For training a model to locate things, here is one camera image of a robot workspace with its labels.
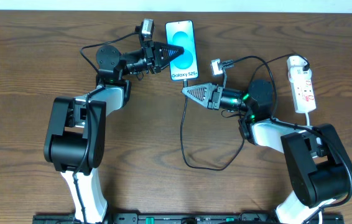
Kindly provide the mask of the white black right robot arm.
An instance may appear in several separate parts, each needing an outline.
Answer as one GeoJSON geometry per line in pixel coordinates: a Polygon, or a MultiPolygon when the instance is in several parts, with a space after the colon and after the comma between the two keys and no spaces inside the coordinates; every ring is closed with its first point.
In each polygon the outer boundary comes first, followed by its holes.
{"type": "Polygon", "coordinates": [[[351,198],[352,162],[334,126],[300,126],[274,118],[274,90],[265,80],[253,81],[246,91],[204,83],[185,85],[182,93],[210,110],[233,112],[244,141],[284,154],[293,191],[275,209],[276,222],[336,222],[324,211],[351,198]]]}

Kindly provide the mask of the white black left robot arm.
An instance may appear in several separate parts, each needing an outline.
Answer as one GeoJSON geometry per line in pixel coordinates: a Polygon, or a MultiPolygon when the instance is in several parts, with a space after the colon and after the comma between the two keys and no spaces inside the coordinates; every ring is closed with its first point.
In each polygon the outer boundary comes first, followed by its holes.
{"type": "Polygon", "coordinates": [[[53,102],[44,157],[67,182],[77,223],[103,223],[107,214],[98,167],[104,154],[106,118],[130,99],[131,82],[125,76],[160,73],[185,51],[152,40],[140,45],[122,54],[112,42],[97,44],[95,88],[81,96],[59,96],[53,102]]]}

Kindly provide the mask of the blue screen smartphone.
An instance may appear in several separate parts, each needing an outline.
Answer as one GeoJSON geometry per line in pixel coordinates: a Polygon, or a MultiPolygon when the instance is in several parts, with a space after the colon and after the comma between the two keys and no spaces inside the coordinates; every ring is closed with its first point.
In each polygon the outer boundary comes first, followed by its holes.
{"type": "Polygon", "coordinates": [[[165,24],[167,43],[178,47],[177,56],[169,64],[173,81],[198,78],[197,50],[193,21],[165,24]]]}

